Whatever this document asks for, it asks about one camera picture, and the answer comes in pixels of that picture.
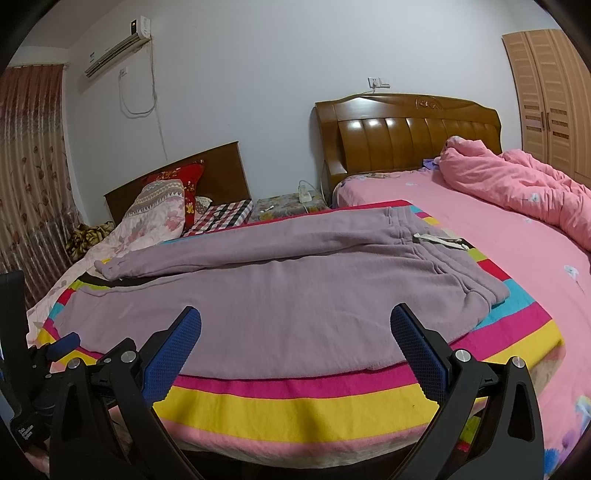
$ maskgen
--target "nightstand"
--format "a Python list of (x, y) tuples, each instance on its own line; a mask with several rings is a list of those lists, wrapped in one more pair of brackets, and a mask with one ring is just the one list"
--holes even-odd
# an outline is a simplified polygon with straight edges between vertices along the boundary
[(297, 193), (261, 199), (255, 204), (248, 223), (302, 215), (306, 213), (306, 209), (308, 213), (329, 210), (319, 192), (312, 191), (310, 195), (312, 195), (312, 201), (306, 203), (300, 203)]

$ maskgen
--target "white wall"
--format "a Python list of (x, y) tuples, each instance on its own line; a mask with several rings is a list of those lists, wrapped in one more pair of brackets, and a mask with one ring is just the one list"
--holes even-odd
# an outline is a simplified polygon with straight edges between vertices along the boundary
[(67, 63), (67, 48), (21, 46), (10, 60), (9, 66), (31, 65), (36, 63)]
[(70, 49), (67, 116), (76, 177), (91, 223), (103, 195), (165, 163), (145, 48), (93, 82), (88, 54), (138, 14), (152, 19), (155, 75), (170, 161), (238, 140), (254, 198), (317, 183), (314, 103), (367, 90), (465, 98), (495, 108), (504, 148), (521, 146), (515, 85), (501, 35), (517, 30), (503, 0), (126, 0)]
[(556, 20), (534, 0), (505, 0), (517, 31), (560, 28)]

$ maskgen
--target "floral curtain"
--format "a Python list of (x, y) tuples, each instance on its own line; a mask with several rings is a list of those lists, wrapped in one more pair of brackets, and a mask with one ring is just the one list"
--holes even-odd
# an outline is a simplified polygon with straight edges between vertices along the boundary
[(0, 77), (0, 273), (23, 270), (27, 308), (71, 266), (65, 245), (80, 214), (61, 124), (63, 65)]

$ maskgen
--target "carved wooden headboard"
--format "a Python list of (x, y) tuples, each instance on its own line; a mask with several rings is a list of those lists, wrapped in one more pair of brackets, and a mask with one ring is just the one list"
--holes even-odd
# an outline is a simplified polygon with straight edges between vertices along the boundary
[(415, 170), (437, 157), (446, 140), (482, 140), (501, 153), (495, 110), (469, 100), (385, 93), (316, 104), (331, 190), (350, 175)]

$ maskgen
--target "wardrobe door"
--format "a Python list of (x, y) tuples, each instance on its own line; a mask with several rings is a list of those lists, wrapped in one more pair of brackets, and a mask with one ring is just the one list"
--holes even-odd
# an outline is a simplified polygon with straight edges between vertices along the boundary
[(548, 130), (548, 163), (569, 176), (574, 175), (574, 129), (570, 92), (553, 41), (552, 30), (525, 33), (538, 69)]
[[(552, 40), (562, 60), (570, 91), (576, 141), (573, 150), (573, 179), (591, 188), (591, 73), (579, 53), (562, 30), (550, 30)], [(558, 120), (550, 120), (550, 128), (559, 127)]]
[(517, 87), (523, 150), (548, 163), (544, 99), (529, 42), (525, 32), (517, 32), (503, 35), (503, 43)]

